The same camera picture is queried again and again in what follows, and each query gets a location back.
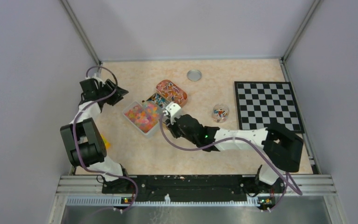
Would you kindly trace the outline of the clear plastic scoop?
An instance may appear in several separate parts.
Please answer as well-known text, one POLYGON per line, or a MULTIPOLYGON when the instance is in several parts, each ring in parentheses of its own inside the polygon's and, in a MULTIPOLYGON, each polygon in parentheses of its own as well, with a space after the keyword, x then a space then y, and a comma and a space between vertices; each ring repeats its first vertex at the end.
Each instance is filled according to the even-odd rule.
POLYGON ((163 114, 163 109, 152 101, 144 101, 142 107, 153 119, 159 120, 163 114))

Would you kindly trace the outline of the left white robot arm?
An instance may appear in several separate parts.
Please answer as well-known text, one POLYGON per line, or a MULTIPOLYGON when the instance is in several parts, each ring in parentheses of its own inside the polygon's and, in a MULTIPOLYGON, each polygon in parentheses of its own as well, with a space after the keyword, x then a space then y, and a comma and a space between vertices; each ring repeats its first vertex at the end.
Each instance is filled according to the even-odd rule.
POLYGON ((90 173, 99 174, 106 183, 120 193, 127 192, 131 181, 125 168, 107 155, 106 143, 95 120, 105 104, 115 105, 128 93, 111 80, 98 77, 86 78, 80 82, 81 100, 75 118, 60 128, 60 134, 69 162, 90 173))

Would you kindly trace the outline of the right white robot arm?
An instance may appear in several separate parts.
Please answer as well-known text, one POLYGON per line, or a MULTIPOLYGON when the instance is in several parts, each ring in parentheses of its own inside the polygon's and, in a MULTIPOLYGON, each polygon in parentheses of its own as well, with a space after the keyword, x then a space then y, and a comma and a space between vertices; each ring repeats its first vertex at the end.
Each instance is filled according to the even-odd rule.
POLYGON ((227 130, 203 126, 188 114, 162 116, 160 120, 174 138, 193 143, 194 151, 255 150, 265 161, 255 179, 260 192, 268 192, 284 172, 300 170, 303 139, 283 124, 272 123, 256 130, 227 130))

